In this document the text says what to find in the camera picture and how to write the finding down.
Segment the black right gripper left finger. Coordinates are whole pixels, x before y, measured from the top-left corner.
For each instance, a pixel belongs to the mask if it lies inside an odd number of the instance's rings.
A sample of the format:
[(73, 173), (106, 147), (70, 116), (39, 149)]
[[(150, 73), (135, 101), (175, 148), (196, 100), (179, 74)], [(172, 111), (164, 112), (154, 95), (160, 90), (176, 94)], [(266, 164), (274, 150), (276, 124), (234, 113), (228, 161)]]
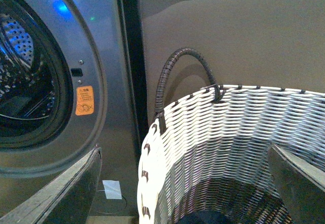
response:
[(45, 187), (1, 217), (1, 223), (86, 223), (101, 168), (101, 148), (95, 146)]

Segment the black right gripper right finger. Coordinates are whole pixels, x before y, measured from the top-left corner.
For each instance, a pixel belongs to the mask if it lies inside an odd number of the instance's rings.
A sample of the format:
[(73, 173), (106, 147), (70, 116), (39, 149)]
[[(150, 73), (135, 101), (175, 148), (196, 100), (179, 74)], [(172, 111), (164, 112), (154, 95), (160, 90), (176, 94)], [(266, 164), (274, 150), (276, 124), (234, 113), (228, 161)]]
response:
[(268, 164), (294, 223), (324, 223), (324, 171), (272, 144)]

